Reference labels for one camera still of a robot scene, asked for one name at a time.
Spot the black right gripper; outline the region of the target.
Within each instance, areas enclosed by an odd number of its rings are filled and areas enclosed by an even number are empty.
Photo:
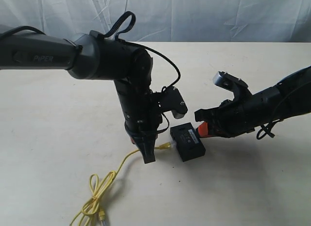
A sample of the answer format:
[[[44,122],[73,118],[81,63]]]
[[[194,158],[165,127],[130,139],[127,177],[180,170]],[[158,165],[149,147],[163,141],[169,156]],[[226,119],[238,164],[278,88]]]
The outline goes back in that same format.
[[[233,138],[252,132],[261,125],[261,93],[238,102],[223,103],[216,108],[199,109],[194,112],[199,138]]]

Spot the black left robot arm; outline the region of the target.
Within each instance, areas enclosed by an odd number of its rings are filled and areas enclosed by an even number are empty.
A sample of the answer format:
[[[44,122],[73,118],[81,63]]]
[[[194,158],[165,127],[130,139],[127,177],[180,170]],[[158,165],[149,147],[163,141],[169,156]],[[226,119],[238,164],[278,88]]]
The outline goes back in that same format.
[[[0,35],[3,70],[66,70],[79,80],[112,80],[124,126],[143,161],[155,161],[156,131],[162,122],[150,90],[153,60],[143,48],[126,45],[91,31],[70,41],[48,36],[30,26]]]

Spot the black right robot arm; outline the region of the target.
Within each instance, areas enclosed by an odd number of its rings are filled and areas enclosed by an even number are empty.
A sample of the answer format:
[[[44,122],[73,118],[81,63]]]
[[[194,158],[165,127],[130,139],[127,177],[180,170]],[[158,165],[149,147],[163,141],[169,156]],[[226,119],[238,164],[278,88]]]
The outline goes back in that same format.
[[[272,128],[287,118],[311,111],[311,69],[301,69],[283,78],[272,87],[252,94],[248,85],[224,71],[213,78],[216,86],[231,91],[233,100],[224,100],[218,107],[195,111],[201,124],[195,132],[200,138],[234,138],[255,131],[257,139],[274,137]]]

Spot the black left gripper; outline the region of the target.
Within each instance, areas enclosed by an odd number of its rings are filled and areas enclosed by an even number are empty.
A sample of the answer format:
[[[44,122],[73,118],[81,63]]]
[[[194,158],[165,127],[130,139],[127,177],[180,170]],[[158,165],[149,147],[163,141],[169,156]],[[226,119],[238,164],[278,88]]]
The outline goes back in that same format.
[[[151,78],[123,78],[115,80],[121,109],[125,118],[124,126],[132,144],[140,150],[145,164],[155,162],[155,142],[162,116],[154,112]]]

